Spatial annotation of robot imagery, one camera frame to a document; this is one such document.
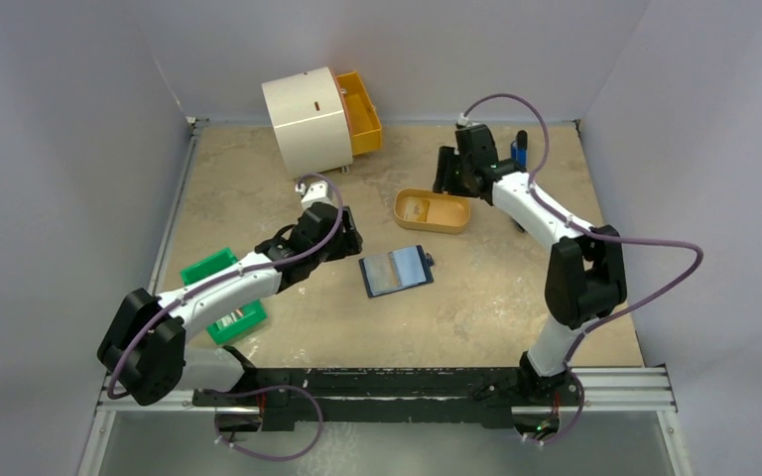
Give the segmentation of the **orange oval tray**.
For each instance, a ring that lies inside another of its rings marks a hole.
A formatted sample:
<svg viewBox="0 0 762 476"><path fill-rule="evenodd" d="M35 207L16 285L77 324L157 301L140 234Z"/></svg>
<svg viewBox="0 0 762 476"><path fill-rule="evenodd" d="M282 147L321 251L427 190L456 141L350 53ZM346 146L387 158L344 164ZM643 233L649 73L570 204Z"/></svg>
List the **orange oval tray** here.
<svg viewBox="0 0 762 476"><path fill-rule="evenodd" d="M425 222L409 222L403 218L406 200L420 197L430 201L430 208ZM471 210L464 197L444 193L435 193L420 188L404 188L396 196L393 206L394 217L399 226L405 229L446 234L458 234L468 225Z"/></svg>

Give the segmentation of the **blue leather card holder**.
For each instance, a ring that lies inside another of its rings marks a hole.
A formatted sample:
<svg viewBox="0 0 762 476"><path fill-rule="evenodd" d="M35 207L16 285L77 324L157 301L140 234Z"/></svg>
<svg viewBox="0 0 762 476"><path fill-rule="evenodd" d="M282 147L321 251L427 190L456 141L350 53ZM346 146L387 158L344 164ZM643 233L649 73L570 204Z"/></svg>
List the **blue leather card holder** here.
<svg viewBox="0 0 762 476"><path fill-rule="evenodd" d="M369 298L431 284L433 256L421 245L361 258L358 261Z"/></svg>

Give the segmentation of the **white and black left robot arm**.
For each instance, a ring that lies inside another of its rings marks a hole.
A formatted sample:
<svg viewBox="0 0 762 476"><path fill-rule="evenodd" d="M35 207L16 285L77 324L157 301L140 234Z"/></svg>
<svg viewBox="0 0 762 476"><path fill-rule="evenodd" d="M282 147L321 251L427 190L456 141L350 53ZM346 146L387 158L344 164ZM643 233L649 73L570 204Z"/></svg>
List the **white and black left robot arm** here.
<svg viewBox="0 0 762 476"><path fill-rule="evenodd" d="M111 374L108 397L130 396L148 406L174 390L197 389L247 404L256 392L252 363L229 346L191 348L191 339L231 311L304 281L320 264L361 250L351 210L317 202L297 223L209 277L156 296L143 288L129 293L97 351Z"/></svg>

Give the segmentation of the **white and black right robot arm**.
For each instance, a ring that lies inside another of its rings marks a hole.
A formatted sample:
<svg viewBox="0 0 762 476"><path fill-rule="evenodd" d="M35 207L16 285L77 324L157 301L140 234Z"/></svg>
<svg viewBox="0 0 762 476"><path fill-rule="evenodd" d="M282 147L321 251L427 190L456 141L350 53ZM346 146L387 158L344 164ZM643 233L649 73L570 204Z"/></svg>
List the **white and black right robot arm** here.
<svg viewBox="0 0 762 476"><path fill-rule="evenodd" d="M486 201L549 253L544 297L550 315L522 354L517 378L520 396L539 404L565 381L581 333L627 299L619 234L574 219L517 161L500 159L486 125L459 125L454 135L455 146L439 149L433 190Z"/></svg>

